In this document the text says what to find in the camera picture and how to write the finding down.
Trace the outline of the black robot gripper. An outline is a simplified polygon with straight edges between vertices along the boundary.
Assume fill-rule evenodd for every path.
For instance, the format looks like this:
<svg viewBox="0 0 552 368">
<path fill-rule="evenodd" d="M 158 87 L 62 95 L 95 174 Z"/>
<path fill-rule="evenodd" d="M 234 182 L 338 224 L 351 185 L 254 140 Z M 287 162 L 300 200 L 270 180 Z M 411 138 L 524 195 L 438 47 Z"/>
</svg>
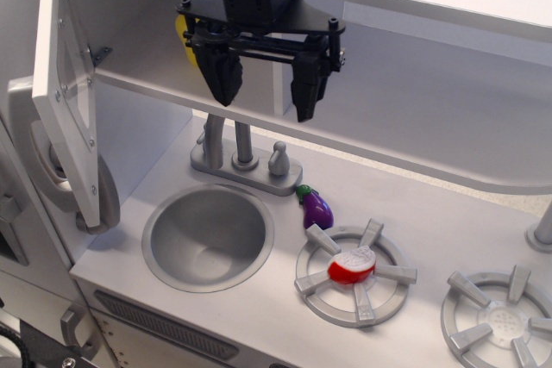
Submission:
<svg viewBox="0 0 552 368">
<path fill-rule="evenodd" d="M 344 24 L 305 0 L 182 0 L 176 10 L 212 96 L 225 107 L 242 87 L 237 54 L 292 63 L 298 122 L 313 118 L 327 78 L 344 61 Z"/>
</svg>

